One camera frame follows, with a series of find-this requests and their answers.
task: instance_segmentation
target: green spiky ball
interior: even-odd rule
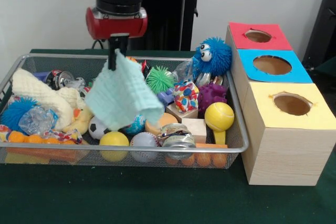
[[[148,75],[146,79],[147,85],[155,94],[165,92],[174,86],[174,78],[171,75],[167,75],[167,71],[168,68],[156,67]]]

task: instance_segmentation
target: wooden box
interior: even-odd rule
[[[336,119],[315,84],[251,82],[242,153],[251,185],[316,185],[336,142]]]
[[[316,185],[336,119],[278,25],[230,23],[232,76],[250,138],[251,185]]]
[[[251,31],[269,35],[270,41],[249,39]],[[231,73],[242,107],[250,81],[312,82],[278,25],[230,23],[226,43],[232,48]]]

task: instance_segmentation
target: yellow square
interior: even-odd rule
[[[336,130],[336,118],[315,84],[250,82],[265,127]]]

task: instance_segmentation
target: blue square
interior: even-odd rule
[[[247,76],[255,81],[312,83],[296,54],[291,50],[239,49]]]

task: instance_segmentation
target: yellow tennis ball toy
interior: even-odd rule
[[[105,134],[99,145],[129,146],[127,137],[120,132],[109,132]],[[110,162],[122,161],[127,156],[127,151],[100,151],[101,156]]]
[[[215,102],[205,111],[205,123],[214,131],[216,144],[225,144],[226,130],[235,120],[233,109],[224,102]]]

